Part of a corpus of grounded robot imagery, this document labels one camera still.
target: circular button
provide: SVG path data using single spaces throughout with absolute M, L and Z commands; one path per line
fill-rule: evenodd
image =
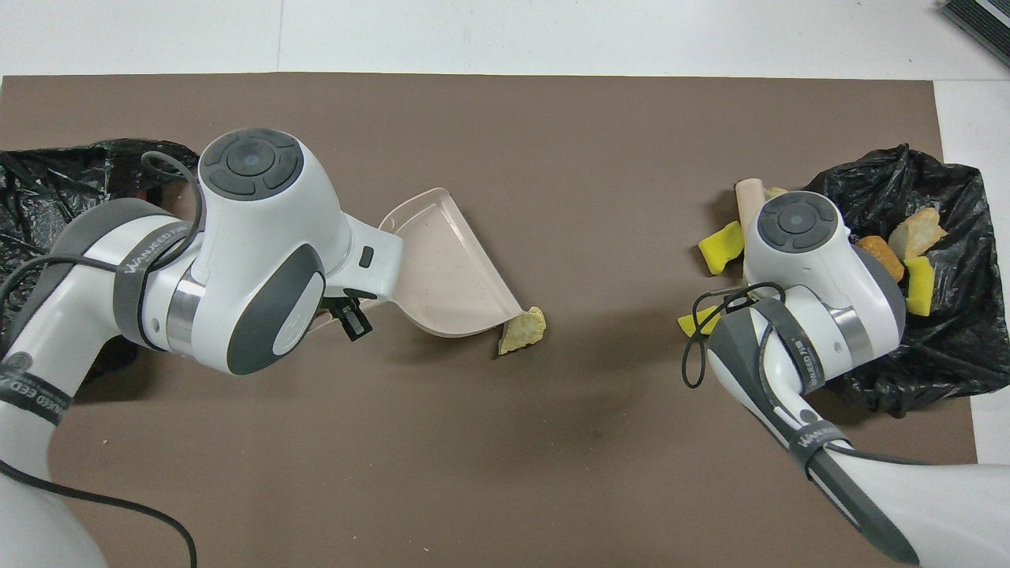
M 247 138 L 228 149 L 228 169 L 239 176 L 259 176 L 274 165 L 274 151 L 270 145 Z
M 817 222 L 817 210 L 806 203 L 790 203 L 779 211 L 779 226 L 790 234 L 802 234 Z
M 31 356 L 23 351 L 19 351 L 8 357 L 5 363 L 15 369 L 27 371 L 28 367 L 31 367 Z

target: black strap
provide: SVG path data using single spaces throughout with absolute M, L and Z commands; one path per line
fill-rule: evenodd
M 143 334 L 140 321 L 143 311 L 143 292 L 147 287 L 150 265 L 186 238 L 190 223 L 178 221 L 150 231 L 143 238 L 116 270 L 112 284 L 112 314 L 119 333 L 127 340 L 150 349 L 162 351 Z
M 817 357 L 817 350 L 814 349 L 810 336 L 803 330 L 786 304 L 769 298 L 755 303 L 753 308 L 772 323 L 775 333 L 782 340 L 782 345 L 789 352 L 793 365 L 800 374 L 803 394 L 809 394 L 824 386 L 827 379 L 824 377 L 824 367 L 820 358 Z
M 828 420 L 810 422 L 794 432 L 793 436 L 790 437 L 789 455 L 806 472 L 810 458 L 825 444 L 835 440 L 848 442 L 845 435 L 833 422 Z
M 74 397 L 31 373 L 0 364 L 0 400 L 60 425 Z

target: bread piece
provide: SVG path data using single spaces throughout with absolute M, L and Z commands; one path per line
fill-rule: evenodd
M 932 207 L 919 209 L 894 229 L 887 244 L 902 261 L 921 256 L 946 236 L 940 228 L 940 214 Z
M 547 320 L 535 305 L 505 322 L 502 339 L 498 342 L 498 355 L 535 344 L 543 339 Z
M 748 227 L 767 201 L 765 184 L 758 178 L 747 178 L 736 182 L 733 190 L 736 193 L 736 213 L 740 226 Z
M 901 279 L 905 277 L 905 265 L 901 264 L 901 261 L 898 260 L 894 251 L 888 247 L 887 242 L 883 238 L 877 234 L 864 236 L 855 243 L 855 246 L 870 253 L 875 259 L 880 261 L 884 265 L 884 268 L 887 269 L 887 273 L 891 275 L 891 278 L 894 278 L 895 282 L 901 282 Z

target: printed logo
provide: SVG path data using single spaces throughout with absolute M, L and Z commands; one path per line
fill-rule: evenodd
M 807 388 L 816 388 L 817 385 L 817 368 L 814 366 L 814 359 L 810 355 L 810 349 L 803 343 L 802 340 L 797 340 L 794 345 L 796 346 L 797 353 L 803 357 L 803 366 L 806 368 L 807 372 Z
M 810 433 L 807 433 L 807 434 L 804 434 L 803 436 L 801 436 L 800 440 L 799 440 L 799 442 L 797 442 L 797 444 L 799 444 L 799 446 L 801 448 L 809 448 L 810 447 L 810 443 L 812 443 L 812 442 L 818 442 L 818 441 L 820 441 L 821 438 L 824 438 L 825 436 L 828 436 L 828 435 L 833 434 L 833 433 L 834 433 L 834 429 L 831 429 L 831 428 L 820 428 L 820 429 L 817 429 L 815 431 L 812 431 Z
M 186 226 L 180 225 L 159 234 L 158 238 L 152 241 L 143 251 L 140 251 L 140 254 L 123 263 L 123 272 L 125 274 L 133 274 L 139 268 L 146 266 L 147 262 L 153 260 L 155 254 L 161 250 L 162 246 L 171 241 L 174 236 L 178 235 L 180 232 L 184 232 L 187 228 L 188 227 Z

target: dustpan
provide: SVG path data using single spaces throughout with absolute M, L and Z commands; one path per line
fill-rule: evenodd
M 403 239 L 403 264 L 391 301 L 418 327 L 461 338 L 522 312 L 444 188 L 403 202 L 379 228 Z M 362 308 L 375 303 L 367 300 Z

